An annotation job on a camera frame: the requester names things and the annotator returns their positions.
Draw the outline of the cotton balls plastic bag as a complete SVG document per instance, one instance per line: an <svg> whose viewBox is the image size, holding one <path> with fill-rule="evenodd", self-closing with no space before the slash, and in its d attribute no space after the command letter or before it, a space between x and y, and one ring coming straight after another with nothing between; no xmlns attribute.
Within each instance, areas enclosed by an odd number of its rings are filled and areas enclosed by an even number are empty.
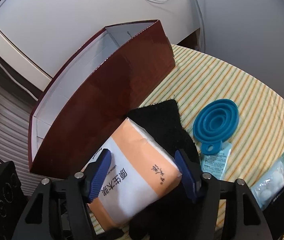
<svg viewBox="0 0 284 240"><path fill-rule="evenodd" d="M263 210L282 187L284 187L284 152L250 189L257 204Z"/></svg>

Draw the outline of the orange white tissue pack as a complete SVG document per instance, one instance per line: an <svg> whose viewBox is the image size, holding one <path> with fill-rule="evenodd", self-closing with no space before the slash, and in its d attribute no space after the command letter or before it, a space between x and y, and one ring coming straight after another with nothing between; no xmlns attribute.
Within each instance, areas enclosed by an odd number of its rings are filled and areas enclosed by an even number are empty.
<svg viewBox="0 0 284 240"><path fill-rule="evenodd" d="M181 172L173 158L145 129L126 118L90 162L103 149L111 165L98 198L88 206L103 230L120 227L147 206L178 186Z"/></svg>

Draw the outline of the black cloth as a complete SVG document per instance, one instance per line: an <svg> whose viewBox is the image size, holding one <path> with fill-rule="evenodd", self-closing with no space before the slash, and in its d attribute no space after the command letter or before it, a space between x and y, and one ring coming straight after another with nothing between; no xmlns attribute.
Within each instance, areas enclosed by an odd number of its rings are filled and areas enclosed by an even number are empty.
<svg viewBox="0 0 284 240"><path fill-rule="evenodd" d="M284 224L284 187L270 201L263 214L268 225Z"/></svg>

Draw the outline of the blue collapsible silicone funnel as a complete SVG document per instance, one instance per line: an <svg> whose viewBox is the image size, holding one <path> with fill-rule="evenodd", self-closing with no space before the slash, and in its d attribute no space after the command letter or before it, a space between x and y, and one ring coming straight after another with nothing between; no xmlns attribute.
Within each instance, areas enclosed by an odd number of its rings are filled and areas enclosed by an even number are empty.
<svg viewBox="0 0 284 240"><path fill-rule="evenodd" d="M215 155L235 132L239 123L237 105L230 99L218 99L206 105L193 123L193 136L204 155Z"/></svg>

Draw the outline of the dark red cardboard box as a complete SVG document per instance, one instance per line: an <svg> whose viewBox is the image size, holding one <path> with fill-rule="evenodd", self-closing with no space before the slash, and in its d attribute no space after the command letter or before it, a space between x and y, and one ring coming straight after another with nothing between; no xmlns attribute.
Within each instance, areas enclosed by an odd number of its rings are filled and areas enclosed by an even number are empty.
<svg viewBox="0 0 284 240"><path fill-rule="evenodd" d="M64 179L81 170L174 66L160 20L103 27L60 68L32 110L30 172Z"/></svg>

